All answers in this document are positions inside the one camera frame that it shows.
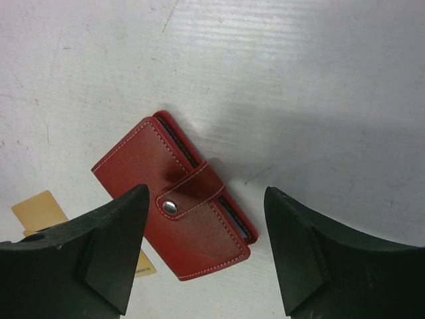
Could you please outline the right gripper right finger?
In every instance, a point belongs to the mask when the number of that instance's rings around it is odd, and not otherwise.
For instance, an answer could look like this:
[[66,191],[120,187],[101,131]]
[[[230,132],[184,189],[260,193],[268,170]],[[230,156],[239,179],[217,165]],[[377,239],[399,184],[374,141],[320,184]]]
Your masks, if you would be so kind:
[[424,249],[348,227],[276,187],[264,212],[290,318],[423,318]]

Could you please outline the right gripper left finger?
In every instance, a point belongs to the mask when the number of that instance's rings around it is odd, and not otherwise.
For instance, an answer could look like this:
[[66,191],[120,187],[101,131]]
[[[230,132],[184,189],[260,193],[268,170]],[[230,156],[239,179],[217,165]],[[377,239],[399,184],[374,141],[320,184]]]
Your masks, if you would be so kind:
[[75,219],[1,243],[2,318],[126,314],[149,211],[137,185]]

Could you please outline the gold card with logo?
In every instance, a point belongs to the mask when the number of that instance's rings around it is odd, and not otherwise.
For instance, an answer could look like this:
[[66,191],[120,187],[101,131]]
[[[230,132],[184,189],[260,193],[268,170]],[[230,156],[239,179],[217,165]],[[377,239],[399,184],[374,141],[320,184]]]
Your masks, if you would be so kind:
[[[64,211],[48,190],[13,205],[11,210],[24,227],[25,237],[68,221]],[[98,265],[94,270],[99,274],[101,266],[113,269],[114,266],[122,266],[124,261],[134,256],[132,239],[127,232],[129,227],[125,226],[128,220],[124,219],[121,223],[118,220],[120,214],[116,212],[115,215],[112,228],[100,236],[96,246],[90,251],[90,259],[84,263],[86,265],[84,270],[89,270],[90,262],[97,262]]]

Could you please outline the red leather card holder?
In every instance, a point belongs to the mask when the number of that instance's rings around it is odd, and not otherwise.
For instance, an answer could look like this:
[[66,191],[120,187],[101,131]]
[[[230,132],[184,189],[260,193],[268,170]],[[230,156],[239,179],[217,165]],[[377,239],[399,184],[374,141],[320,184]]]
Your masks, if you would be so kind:
[[245,261],[258,234],[167,111],[144,118],[92,173],[113,198],[149,189],[145,238],[181,281]]

